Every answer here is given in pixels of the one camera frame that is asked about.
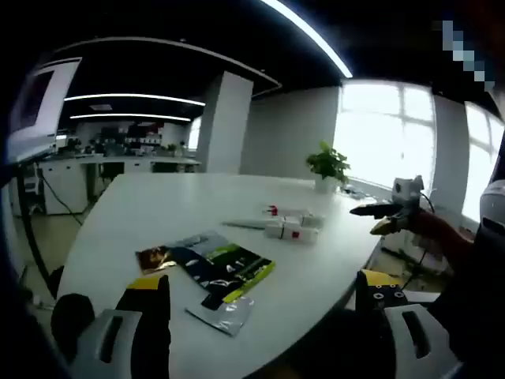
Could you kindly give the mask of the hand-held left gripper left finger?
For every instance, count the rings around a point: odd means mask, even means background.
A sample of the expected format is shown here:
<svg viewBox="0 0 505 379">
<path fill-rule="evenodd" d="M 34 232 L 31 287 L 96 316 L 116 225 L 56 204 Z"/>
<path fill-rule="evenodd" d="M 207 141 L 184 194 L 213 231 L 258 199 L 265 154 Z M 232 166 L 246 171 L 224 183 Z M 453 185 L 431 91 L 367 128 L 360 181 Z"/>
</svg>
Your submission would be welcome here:
<svg viewBox="0 0 505 379">
<path fill-rule="evenodd" d="M 166 275 L 131 283 L 114 309 L 80 334 L 73 378 L 168 378 L 171 335 Z"/>
</svg>

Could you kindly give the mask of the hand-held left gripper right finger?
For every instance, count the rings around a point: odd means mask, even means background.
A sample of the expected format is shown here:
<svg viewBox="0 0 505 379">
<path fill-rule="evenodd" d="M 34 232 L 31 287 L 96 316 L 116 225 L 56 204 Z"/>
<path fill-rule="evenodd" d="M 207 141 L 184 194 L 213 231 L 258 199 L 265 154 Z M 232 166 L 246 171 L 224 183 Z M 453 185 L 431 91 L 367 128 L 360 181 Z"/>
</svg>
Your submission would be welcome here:
<svg viewBox="0 0 505 379">
<path fill-rule="evenodd" d="M 400 283 L 386 273 L 357 273 L 355 311 L 366 331 L 362 346 L 370 349 L 379 377 L 451 378 L 461 368 L 448 331 L 427 304 L 411 302 Z"/>
</svg>

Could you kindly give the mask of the person's right hand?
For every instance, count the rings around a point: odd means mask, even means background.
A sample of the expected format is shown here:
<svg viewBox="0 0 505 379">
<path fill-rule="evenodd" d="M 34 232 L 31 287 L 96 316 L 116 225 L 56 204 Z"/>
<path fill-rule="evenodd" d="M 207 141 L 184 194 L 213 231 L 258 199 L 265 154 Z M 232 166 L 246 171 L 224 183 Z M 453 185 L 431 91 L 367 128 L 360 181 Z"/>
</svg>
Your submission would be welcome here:
<svg viewBox="0 0 505 379">
<path fill-rule="evenodd" d="M 434 242 L 449 261 L 466 240 L 445 220 L 423 210 L 409 216 L 409 231 Z"/>
</svg>

